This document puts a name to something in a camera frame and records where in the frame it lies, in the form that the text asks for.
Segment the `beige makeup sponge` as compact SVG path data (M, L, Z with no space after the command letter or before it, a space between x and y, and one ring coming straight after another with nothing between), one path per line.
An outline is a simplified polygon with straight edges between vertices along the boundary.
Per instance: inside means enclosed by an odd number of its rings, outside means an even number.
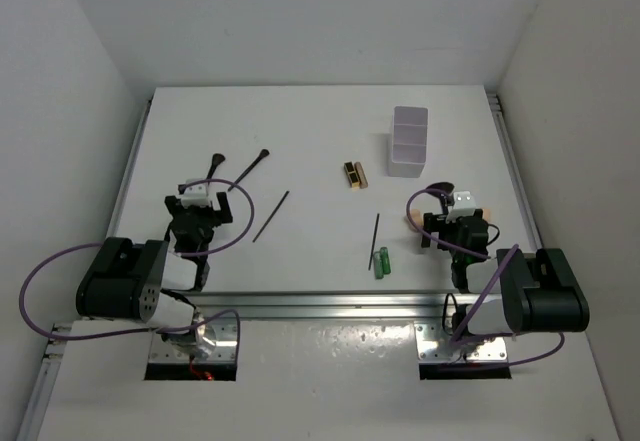
M406 215L406 221L409 228L414 232L424 228L423 213L419 209L411 209Z

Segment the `black powder brush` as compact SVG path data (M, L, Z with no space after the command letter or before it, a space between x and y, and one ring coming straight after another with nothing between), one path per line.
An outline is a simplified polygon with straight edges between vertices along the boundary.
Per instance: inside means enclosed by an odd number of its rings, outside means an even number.
M214 153L211 158L211 163L207 172L206 179L213 177L216 169L226 160L226 157L221 153Z

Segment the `white three-compartment organizer box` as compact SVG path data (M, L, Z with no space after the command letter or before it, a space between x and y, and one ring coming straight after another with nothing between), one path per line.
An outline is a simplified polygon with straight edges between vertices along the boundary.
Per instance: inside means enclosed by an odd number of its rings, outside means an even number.
M428 109L396 106L390 125L387 171L391 177L419 178L426 164Z

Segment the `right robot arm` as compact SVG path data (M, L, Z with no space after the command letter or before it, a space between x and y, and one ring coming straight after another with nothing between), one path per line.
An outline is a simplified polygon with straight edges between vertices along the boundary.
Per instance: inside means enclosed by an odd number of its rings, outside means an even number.
M500 249L494 258L489 230L497 227L486 221L480 209L456 211L445 207L441 214L426 213L421 220L410 211L408 221L422 233L421 246L433 243L451 255L454 287L469 291L472 274L489 267L492 277L472 305L458 306L452 320L451 339L459 341L475 333L469 329L495 286L500 287L507 327L489 330L489 338L533 332L583 332L590 311L569 262L560 249L540 249L524 253Z

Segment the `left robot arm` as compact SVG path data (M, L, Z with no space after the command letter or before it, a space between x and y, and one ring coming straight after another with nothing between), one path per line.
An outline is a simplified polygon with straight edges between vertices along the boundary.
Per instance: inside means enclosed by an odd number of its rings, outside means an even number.
M162 340L192 358L205 360L217 347L215 331L186 294L200 292L208 274L208 250L217 227L233 222L227 194L210 195L206 185L167 196L171 221L161 240L136 244L110 237L98 251L77 293L76 310L85 317L124 319L152 329L180 330Z

